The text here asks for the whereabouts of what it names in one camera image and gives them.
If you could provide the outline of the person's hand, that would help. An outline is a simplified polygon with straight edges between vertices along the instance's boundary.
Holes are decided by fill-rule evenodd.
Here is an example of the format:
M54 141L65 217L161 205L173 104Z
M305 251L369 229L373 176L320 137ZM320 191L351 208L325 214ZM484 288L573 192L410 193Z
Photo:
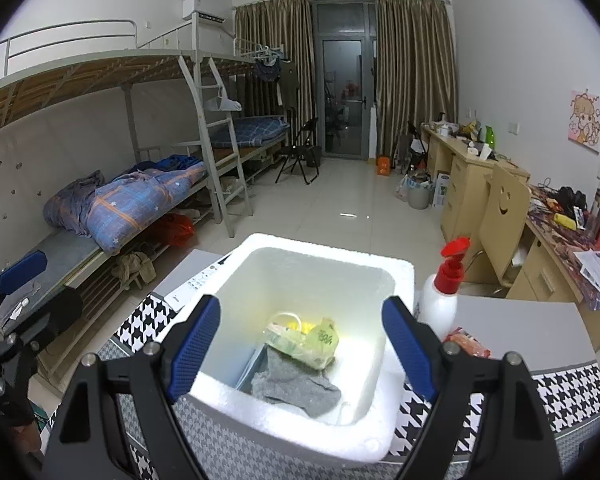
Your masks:
M42 467L42 439L38 423L34 420L27 426L12 426L9 434L15 443L19 456L30 466Z

